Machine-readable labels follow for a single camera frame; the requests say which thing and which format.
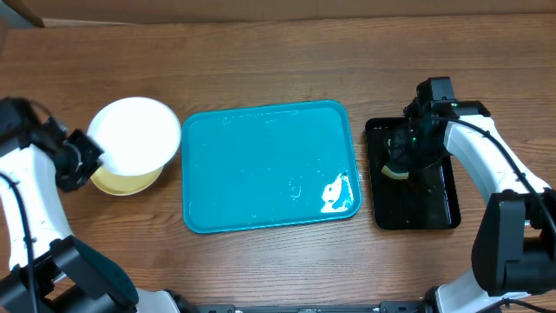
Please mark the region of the green and yellow sponge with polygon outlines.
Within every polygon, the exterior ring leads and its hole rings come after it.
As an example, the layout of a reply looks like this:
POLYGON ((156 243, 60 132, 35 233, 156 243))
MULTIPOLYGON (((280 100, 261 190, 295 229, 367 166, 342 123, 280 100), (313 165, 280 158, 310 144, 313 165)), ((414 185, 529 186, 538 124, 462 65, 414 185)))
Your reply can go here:
POLYGON ((381 168, 381 173, 393 180, 406 180, 409 177, 409 170, 394 163, 387 163, 381 168))

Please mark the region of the yellow-green plate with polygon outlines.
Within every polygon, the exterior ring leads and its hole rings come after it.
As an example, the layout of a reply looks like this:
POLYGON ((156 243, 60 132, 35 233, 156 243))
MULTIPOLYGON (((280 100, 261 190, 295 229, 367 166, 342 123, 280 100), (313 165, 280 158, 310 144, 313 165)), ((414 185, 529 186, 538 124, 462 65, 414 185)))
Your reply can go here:
POLYGON ((90 179, 99 190, 107 194, 129 196, 147 189, 161 174, 162 168, 140 176, 121 176, 100 168, 90 179))

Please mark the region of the white plate with blue rim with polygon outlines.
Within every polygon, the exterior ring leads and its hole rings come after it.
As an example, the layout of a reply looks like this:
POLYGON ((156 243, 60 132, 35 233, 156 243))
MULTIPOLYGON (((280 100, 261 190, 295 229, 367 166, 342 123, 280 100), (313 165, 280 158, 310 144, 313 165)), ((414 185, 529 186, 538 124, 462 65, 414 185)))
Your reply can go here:
POLYGON ((166 104, 148 97, 127 97, 100 110, 87 135, 103 149, 104 169, 120 176, 140 176, 174 157, 181 142, 181 124, 166 104))

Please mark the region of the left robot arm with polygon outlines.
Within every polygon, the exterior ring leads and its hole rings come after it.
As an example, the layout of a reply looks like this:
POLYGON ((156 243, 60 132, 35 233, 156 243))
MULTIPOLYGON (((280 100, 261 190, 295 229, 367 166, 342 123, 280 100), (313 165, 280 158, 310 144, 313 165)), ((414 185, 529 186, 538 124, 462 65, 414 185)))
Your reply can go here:
POLYGON ((8 312, 146 312, 125 271, 73 235, 60 192, 84 186, 103 150, 26 98, 1 101, 1 206, 10 273, 1 281, 8 312))

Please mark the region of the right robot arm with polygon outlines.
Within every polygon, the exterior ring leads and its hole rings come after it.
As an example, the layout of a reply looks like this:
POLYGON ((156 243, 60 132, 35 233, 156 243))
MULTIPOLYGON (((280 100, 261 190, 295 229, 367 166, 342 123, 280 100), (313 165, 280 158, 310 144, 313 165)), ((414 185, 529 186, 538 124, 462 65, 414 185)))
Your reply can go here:
POLYGON ((479 101, 460 101, 449 77, 429 77, 386 140, 383 175, 407 179, 442 157, 460 161, 486 210, 463 275, 431 288, 418 312, 494 312, 555 288, 555 190, 512 152, 479 101))

